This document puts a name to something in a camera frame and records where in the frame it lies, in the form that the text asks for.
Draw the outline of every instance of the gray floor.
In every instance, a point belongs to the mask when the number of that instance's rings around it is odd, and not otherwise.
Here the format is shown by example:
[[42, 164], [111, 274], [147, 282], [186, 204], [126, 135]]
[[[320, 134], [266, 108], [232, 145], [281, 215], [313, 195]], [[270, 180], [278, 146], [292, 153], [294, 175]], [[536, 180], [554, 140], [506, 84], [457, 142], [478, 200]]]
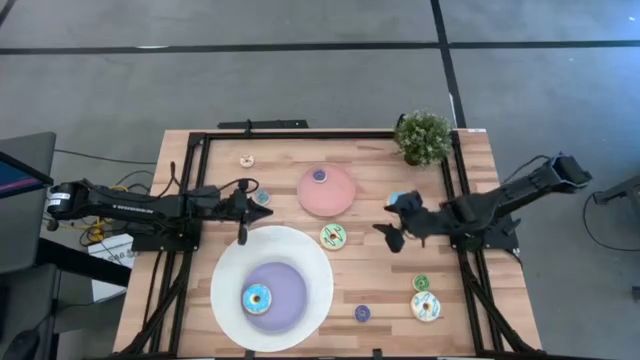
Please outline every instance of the gray floor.
[[[441, 3], [452, 42], [640, 39], [634, 1]], [[0, 48], [436, 39], [424, 0], [19, 0], [0, 28]], [[467, 125], [488, 129], [502, 178], [534, 155], [559, 151], [591, 171], [588, 192], [639, 175], [637, 48], [453, 50], [452, 57]], [[389, 127], [422, 107], [453, 116], [438, 50], [0, 56], [1, 137], [52, 130], [59, 148], [143, 161], [157, 157], [170, 128], [247, 118]], [[58, 154], [53, 176], [109, 184], [136, 168]], [[640, 303], [629, 289], [640, 285], [640, 253], [589, 240], [581, 223], [588, 192], [518, 212], [536, 322], [552, 353], [633, 359]], [[592, 207], [588, 218], [601, 241], [640, 247], [625, 202]], [[78, 246], [72, 231], [46, 235]], [[66, 277], [63, 293], [86, 301], [90, 286]], [[106, 355], [114, 331], [71, 334], [60, 358]]]

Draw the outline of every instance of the purple plate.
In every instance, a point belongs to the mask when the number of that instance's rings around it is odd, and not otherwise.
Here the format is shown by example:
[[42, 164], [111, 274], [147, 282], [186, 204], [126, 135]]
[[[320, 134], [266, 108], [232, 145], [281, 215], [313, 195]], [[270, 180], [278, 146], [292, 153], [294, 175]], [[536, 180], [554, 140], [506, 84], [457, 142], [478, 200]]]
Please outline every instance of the purple plate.
[[254, 326], [268, 332], [282, 332], [293, 328], [302, 318], [307, 306], [307, 287], [296, 269], [281, 262], [260, 265], [245, 279], [242, 293], [253, 284], [262, 284], [271, 291], [269, 310], [260, 315], [244, 312]]

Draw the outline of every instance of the green plant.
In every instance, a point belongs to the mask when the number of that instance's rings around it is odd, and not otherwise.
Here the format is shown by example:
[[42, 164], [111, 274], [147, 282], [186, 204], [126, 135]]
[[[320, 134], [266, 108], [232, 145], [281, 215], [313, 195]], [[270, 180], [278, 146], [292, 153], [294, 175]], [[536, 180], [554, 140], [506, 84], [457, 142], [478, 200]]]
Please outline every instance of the green plant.
[[429, 165], [451, 151], [451, 125], [447, 118], [418, 110], [402, 116], [395, 141], [411, 165]]

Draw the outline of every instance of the monitor screen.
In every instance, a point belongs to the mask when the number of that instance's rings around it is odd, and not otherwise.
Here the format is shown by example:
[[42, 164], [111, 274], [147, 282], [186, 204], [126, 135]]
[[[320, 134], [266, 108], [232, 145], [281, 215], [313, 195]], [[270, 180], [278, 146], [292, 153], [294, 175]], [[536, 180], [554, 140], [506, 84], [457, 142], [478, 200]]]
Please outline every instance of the monitor screen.
[[45, 188], [51, 178], [0, 152], [0, 199]]

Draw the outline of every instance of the wooden tabletop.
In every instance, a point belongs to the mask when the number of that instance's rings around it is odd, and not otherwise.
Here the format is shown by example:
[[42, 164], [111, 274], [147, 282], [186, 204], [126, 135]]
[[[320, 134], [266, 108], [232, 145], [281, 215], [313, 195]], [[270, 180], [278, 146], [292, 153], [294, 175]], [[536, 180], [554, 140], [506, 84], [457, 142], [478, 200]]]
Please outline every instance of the wooden tabletop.
[[[212, 130], [209, 132], [229, 132]], [[153, 192], [158, 193], [169, 181], [169, 164], [174, 161], [180, 174], [190, 131], [171, 130], [164, 136]], [[486, 132], [459, 130], [471, 191], [486, 192], [498, 186], [498, 178]], [[334, 274], [334, 299], [329, 316], [305, 341], [278, 353], [257, 356], [371, 356], [373, 348], [385, 355], [472, 355], [471, 330], [456, 253], [444, 236], [429, 237], [426, 248], [418, 241], [405, 244], [399, 254], [392, 254], [373, 223], [398, 222], [383, 210], [394, 191], [417, 189], [424, 206], [436, 209], [446, 200], [439, 165], [410, 167], [398, 155], [391, 140], [215, 140], [208, 158], [205, 184], [225, 184], [239, 177], [254, 177], [269, 191], [268, 205], [274, 215], [253, 224], [286, 225], [306, 232], [318, 240], [328, 222], [343, 225], [347, 245], [339, 251], [326, 251]], [[242, 168], [242, 154], [256, 159], [250, 169]], [[335, 218], [317, 218], [305, 212], [296, 198], [296, 184], [311, 165], [331, 162], [346, 169], [357, 183], [353, 205]], [[459, 194], [455, 161], [451, 173]], [[192, 179], [197, 166], [194, 166]], [[216, 262], [237, 235], [236, 224], [206, 223], [200, 249], [194, 253], [189, 278], [186, 307], [178, 355], [181, 357], [241, 356], [244, 349], [231, 341], [216, 323], [209, 292]], [[540, 340], [520, 265], [505, 251], [485, 251], [495, 303], [502, 314], [531, 346]], [[157, 253], [143, 253], [136, 258], [122, 311], [114, 351], [128, 345], [142, 326], [151, 272]], [[180, 260], [176, 261], [174, 275]], [[155, 294], [160, 287], [159, 267]], [[431, 280], [430, 291], [442, 304], [440, 318], [432, 323], [416, 320], [409, 307], [415, 294], [411, 280], [425, 273]], [[372, 317], [365, 324], [353, 319], [359, 304], [371, 308]], [[491, 341], [486, 314], [481, 306], [481, 322], [486, 348]], [[164, 322], [161, 349], [167, 349], [173, 319], [171, 308]]]

